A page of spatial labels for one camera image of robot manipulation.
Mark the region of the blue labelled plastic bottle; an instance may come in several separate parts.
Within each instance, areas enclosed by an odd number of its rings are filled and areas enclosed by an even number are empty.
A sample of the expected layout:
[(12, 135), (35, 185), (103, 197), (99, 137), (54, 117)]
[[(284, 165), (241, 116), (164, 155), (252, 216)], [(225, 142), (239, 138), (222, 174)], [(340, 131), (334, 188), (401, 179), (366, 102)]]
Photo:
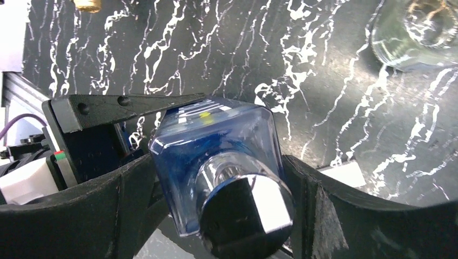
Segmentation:
[(273, 113), (207, 98), (168, 110), (149, 147), (179, 236), (217, 258), (268, 258), (294, 219)]

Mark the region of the gold-capped red wine bottle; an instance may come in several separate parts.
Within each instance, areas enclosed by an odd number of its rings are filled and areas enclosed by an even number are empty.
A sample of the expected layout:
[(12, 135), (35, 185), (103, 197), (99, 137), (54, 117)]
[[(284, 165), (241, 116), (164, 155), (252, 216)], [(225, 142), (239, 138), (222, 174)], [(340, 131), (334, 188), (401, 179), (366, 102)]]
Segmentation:
[(73, 0), (73, 3), (82, 12), (97, 13), (102, 9), (102, 0)]

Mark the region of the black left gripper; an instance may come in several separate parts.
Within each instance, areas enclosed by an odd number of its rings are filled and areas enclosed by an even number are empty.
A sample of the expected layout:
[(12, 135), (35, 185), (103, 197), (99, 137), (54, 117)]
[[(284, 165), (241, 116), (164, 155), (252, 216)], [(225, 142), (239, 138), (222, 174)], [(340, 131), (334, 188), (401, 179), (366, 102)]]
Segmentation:
[(133, 258), (169, 210), (153, 159), (132, 147), (118, 122), (205, 97), (69, 94), (43, 102), (69, 189), (1, 206), (1, 258)]

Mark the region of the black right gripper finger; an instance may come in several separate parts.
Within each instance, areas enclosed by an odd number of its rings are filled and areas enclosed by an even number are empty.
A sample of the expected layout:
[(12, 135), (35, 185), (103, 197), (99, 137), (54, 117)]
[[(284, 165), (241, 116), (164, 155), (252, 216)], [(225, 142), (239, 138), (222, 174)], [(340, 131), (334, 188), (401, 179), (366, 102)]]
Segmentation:
[(296, 204), (294, 258), (457, 258), (457, 202), (416, 207), (372, 196), (283, 155)]

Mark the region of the clear glass corked bottle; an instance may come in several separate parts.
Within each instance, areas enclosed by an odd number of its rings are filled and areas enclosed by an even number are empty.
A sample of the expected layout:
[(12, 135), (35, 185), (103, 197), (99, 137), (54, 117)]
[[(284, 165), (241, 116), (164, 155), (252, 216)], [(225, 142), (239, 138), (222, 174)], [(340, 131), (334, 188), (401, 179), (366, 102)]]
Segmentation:
[(383, 64), (407, 72), (457, 65), (457, 1), (385, 1), (371, 33)]

